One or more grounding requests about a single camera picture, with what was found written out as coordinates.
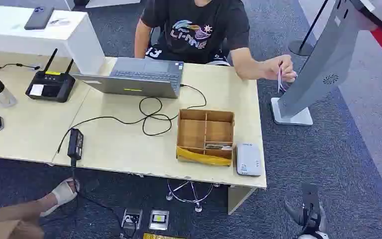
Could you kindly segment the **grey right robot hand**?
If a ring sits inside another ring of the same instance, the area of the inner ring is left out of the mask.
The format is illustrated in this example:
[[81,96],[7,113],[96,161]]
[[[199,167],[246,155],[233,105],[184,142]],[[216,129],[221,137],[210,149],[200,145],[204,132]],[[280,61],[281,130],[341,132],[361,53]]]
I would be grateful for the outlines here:
[[302,183],[302,207],[294,209],[287,199],[284,199],[284,209],[290,218],[302,227],[295,236],[297,239],[327,239],[324,231],[324,210],[320,205],[318,187],[313,183]]

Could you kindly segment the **person's left hand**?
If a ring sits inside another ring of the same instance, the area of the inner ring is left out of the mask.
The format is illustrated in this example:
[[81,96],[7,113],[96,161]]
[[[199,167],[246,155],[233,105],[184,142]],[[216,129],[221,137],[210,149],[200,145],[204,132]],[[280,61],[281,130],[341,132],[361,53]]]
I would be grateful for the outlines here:
[[293,70],[293,62],[290,55],[280,55],[265,61],[261,61],[261,77],[268,80],[277,80],[279,76],[286,82],[294,82],[297,73]]

